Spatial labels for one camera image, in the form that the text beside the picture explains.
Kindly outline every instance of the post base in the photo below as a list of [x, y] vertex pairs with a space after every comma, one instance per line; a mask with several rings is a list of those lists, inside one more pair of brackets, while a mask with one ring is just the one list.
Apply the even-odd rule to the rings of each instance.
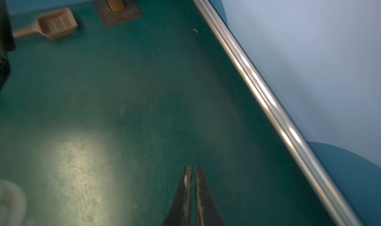
[[109, 9], [106, 0], [93, 1], [93, 5], [106, 28], [111, 28], [144, 16], [134, 0], [124, 0], [124, 3], [126, 4], [126, 8], [120, 13], [114, 13]]

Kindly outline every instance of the metal handrail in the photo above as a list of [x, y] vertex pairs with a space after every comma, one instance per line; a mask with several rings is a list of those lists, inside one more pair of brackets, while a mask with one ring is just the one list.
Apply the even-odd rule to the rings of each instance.
[[361, 226], [362, 223], [355, 212], [209, 0], [193, 1], [336, 224], [340, 226]]

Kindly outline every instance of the black tongs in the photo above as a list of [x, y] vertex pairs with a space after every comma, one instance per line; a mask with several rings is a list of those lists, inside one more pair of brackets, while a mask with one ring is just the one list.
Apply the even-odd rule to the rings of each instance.
[[[162, 226], [190, 226], [191, 223], [191, 183], [190, 166], [181, 175], [176, 193]], [[196, 166], [196, 226], [225, 226], [213, 200], [206, 176], [200, 165]]]

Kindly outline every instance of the green floor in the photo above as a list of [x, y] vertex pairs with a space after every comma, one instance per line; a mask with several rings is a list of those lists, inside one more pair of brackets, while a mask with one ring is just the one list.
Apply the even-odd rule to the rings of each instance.
[[0, 178], [35, 225], [160, 225], [198, 163], [230, 226], [332, 225], [192, 0], [136, 2], [145, 16], [111, 29], [73, 5], [72, 36], [9, 53]]

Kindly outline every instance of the litter scoop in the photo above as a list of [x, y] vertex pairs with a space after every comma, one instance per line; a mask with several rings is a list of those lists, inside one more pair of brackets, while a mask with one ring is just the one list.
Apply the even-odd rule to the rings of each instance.
[[32, 33], [41, 33], [50, 40], [66, 37], [78, 27], [69, 8], [53, 10], [36, 16], [31, 26], [13, 31], [13, 37], [18, 38]]

